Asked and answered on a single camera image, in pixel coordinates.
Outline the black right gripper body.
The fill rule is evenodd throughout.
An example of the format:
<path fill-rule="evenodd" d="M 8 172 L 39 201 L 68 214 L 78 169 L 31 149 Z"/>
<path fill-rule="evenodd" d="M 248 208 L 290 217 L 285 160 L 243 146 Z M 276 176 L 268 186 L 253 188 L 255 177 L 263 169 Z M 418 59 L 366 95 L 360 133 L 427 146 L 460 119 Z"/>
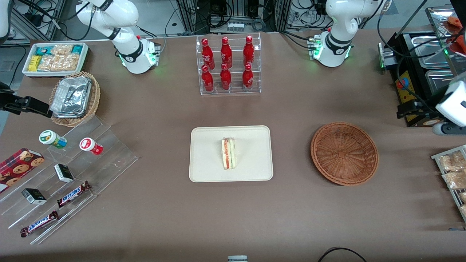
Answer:
<path fill-rule="evenodd" d="M 0 110 L 10 113 L 17 113 L 16 110 L 8 109 L 5 107 L 9 103 L 15 104 L 16 96 L 7 84 L 0 82 Z"/>

